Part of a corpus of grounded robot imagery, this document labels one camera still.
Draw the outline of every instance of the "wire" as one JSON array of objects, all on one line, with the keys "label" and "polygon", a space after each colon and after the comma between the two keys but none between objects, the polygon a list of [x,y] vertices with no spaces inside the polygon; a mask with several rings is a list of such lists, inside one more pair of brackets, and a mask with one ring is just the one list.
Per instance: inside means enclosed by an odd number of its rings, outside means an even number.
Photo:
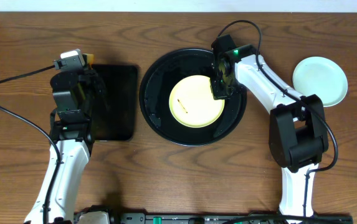
[{"label": "wire", "polygon": [[[18,78],[24,78],[24,77],[28,77],[28,76],[31,76],[31,75],[35,75],[37,73],[49,70],[49,69],[54,68],[54,67],[55,66],[52,65],[52,66],[48,66],[48,67],[42,68],[42,69],[34,71],[34,72],[29,72],[27,74],[17,75],[15,77],[10,77],[10,78],[5,78],[3,80],[0,80],[0,84],[8,82],[8,81],[11,81],[11,80],[17,80]],[[40,128],[38,125],[34,124],[32,121],[29,121],[28,119],[26,119],[26,118],[24,118],[24,117],[22,117],[22,116],[20,116],[18,114],[15,114],[12,111],[7,110],[7,109],[3,108],[2,106],[0,106],[0,110],[5,112],[5,113],[7,113],[7,114],[10,114],[10,115],[14,116],[17,119],[20,119],[20,120],[26,122],[27,124],[30,124],[32,127],[36,128],[38,131],[41,132],[41,134],[43,134],[48,139],[48,141],[50,142],[52,147],[55,149],[55,153],[56,153],[56,156],[57,156],[55,170],[54,170],[54,173],[52,174],[51,180],[49,182],[49,187],[48,187],[47,193],[45,195],[44,204],[42,205],[42,208],[43,208],[43,211],[44,211],[43,214],[42,214],[42,221],[44,222],[44,224],[46,224],[46,223],[48,223],[49,198],[50,198],[52,187],[54,186],[54,182],[55,182],[55,179],[56,179],[56,176],[57,176],[57,173],[58,173],[58,170],[59,170],[60,162],[61,162],[61,156],[60,156],[59,149],[56,146],[56,144],[52,141],[51,137],[42,128]]]},{"label": "wire", "polygon": [[339,221],[333,221],[333,220],[325,220],[323,218],[312,218],[312,217],[299,217],[295,215],[255,215],[255,216],[247,216],[247,217],[242,217],[242,218],[235,218],[233,220],[226,221],[222,224],[236,224],[239,222],[249,222],[249,221],[255,221],[255,220],[296,220],[296,221],[302,221],[302,222],[307,222],[307,223],[319,223],[319,224],[338,224],[342,223]]},{"label": "wire", "polygon": [[324,127],[326,128],[326,130],[329,133],[329,136],[332,140],[333,143],[333,149],[334,149],[334,156],[333,156],[333,160],[331,162],[331,164],[329,164],[326,167],[322,167],[319,169],[312,169],[312,170],[308,170],[307,173],[305,174],[305,190],[304,190],[304,204],[303,204],[303,216],[306,216],[306,204],[307,204],[307,191],[308,191],[308,180],[310,178],[310,174],[312,172],[321,172],[321,171],[326,171],[331,169],[332,167],[335,166],[337,160],[338,160],[338,143],[336,141],[335,136],[333,135],[333,131],[330,129],[328,123],[326,123],[326,121],[310,106],[308,106],[306,103],[304,103],[303,101],[299,100],[298,98],[294,97],[293,95],[291,95],[290,93],[288,93],[288,90],[282,88],[274,79],[272,79],[263,69],[262,65],[259,62],[259,55],[260,55],[260,47],[261,47],[261,42],[262,42],[262,33],[261,33],[261,29],[260,27],[258,27],[257,24],[255,24],[252,21],[247,21],[247,20],[238,20],[238,21],[234,21],[231,22],[230,24],[226,25],[223,30],[220,31],[220,33],[218,34],[218,37],[231,25],[236,24],[238,22],[244,22],[244,23],[248,23],[253,25],[257,31],[259,32],[259,43],[257,44],[257,50],[255,53],[255,61],[257,63],[257,66],[259,68],[259,70],[265,75],[265,77],[272,83],[274,84],[280,91],[282,91],[285,95],[287,95],[289,98],[291,98],[292,100],[294,100],[297,103],[300,103],[302,107],[304,107],[306,110],[308,110],[309,112],[311,112],[311,114],[313,114],[321,123],[322,125],[324,125]]}]

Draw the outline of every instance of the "yellow plate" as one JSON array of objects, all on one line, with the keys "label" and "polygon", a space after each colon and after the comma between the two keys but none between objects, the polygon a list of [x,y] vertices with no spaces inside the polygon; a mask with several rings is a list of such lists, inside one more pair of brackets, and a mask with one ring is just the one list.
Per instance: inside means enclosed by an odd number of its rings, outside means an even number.
[{"label": "yellow plate", "polygon": [[224,109],[225,100],[214,100],[210,78],[193,75],[179,81],[170,93],[169,107],[174,118],[190,128],[215,122]]}]

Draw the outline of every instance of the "white plate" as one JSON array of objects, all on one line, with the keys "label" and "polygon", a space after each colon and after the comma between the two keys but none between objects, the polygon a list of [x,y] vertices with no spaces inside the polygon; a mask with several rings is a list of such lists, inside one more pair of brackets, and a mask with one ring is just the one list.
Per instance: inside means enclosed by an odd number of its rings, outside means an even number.
[{"label": "white plate", "polygon": [[316,94],[323,106],[338,104],[348,89],[344,71],[335,62],[323,57],[302,60],[293,72],[293,86],[305,96]]}]

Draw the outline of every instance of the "wood grain surface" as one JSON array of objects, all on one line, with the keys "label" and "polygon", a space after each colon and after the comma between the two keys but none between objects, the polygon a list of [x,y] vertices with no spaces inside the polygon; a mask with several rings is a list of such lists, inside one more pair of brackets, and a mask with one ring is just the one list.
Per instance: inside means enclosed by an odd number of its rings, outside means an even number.
[{"label": "wood grain surface", "polygon": [[[357,14],[297,13],[0,13],[0,79],[52,64],[80,48],[97,63],[133,64],[142,79],[160,56],[184,47],[210,49],[229,22],[248,19],[264,33],[262,55],[287,83],[310,56],[345,71],[348,94],[326,108],[339,143],[334,169],[315,177],[313,208],[345,213],[357,223]],[[238,45],[256,44],[254,28],[228,30]],[[0,85],[0,104],[49,129],[55,71]],[[76,210],[96,204],[147,212],[247,213],[278,209],[280,167],[267,144],[269,115],[248,94],[242,121],[219,142],[185,147],[158,136],[136,112],[129,142],[96,142],[85,168]],[[320,164],[332,160],[332,147]],[[22,223],[38,196],[49,161],[40,133],[0,111],[0,223]]]}]

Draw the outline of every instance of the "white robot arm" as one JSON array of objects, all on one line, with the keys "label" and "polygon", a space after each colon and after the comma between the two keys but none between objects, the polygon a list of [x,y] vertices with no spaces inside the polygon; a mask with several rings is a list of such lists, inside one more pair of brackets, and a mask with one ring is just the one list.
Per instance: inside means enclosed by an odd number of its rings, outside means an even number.
[{"label": "white robot arm", "polygon": [[[307,201],[304,204],[307,171],[316,169],[321,154],[327,150],[326,131],[312,115],[295,100],[284,95],[283,89],[299,100],[307,102],[323,114],[323,107],[315,95],[305,97],[287,85],[259,55],[259,64],[272,83],[259,69],[255,49],[251,45],[236,47],[229,35],[218,37],[212,44],[216,77],[211,78],[215,99],[228,99],[236,91],[249,89],[270,114],[270,150],[282,167],[283,215],[313,215],[312,187],[315,173],[308,179]],[[305,127],[295,129],[294,122],[306,121]],[[300,223],[287,220],[289,223]]]},{"label": "white robot arm", "polygon": [[[268,65],[263,56],[259,55],[259,62],[267,72],[284,89],[287,89],[293,96],[300,99],[303,96],[282,79],[280,79]],[[257,68],[255,55],[244,57],[235,64],[235,76],[240,84],[245,85],[255,97],[263,104],[268,113],[278,105],[290,105],[295,101],[285,96],[274,84],[272,84],[265,75]],[[282,200],[279,210],[283,215],[303,215],[303,199],[305,190],[305,174],[308,170],[316,169],[318,164],[309,164],[300,168],[297,172],[291,172],[288,168],[282,168]],[[307,213],[306,216],[313,215],[311,205],[312,185],[314,173],[310,174],[308,183]],[[300,221],[288,220],[289,223],[299,223]]]},{"label": "white robot arm", "polygon": [[[90,159],[88,147],[84,141],[63,140],[57,143],[60,153],[62,154],[62,163],[60,165],[57,178],[52,189],[48,219],[49,222],[54,220],[73,220],[74,205],[77,198],[81,176],[84,167]],[[42,205],[44,204],[49,182],[56,165],[56,152],[50,147],[50,158],[47,173],[37,197],[36,202],[28,214],[24,223],[43,223],[42,222]]]},{"label": "white robot arm", "polygon": [[[91,68],[89,60],[93,57],[84,57],[79,49],[62,53],[60,57],[54,65],[61,72],[50,82],[60,118],[60,121],[51,121],[50,138],[56,143],[59,155],[51,146],[40,194],[25,224],[74,223],[77,191],[94,142],[91,130],[93,104],[96,97],[106,95],[103,80]],[[58,156],[61,158],[59,169],[53,184],[50,184]],[[45,203],[49,189],[49,203]],[[110,220],[108,212],[94,211],[82,215],[79,223],[109,224]]]}]

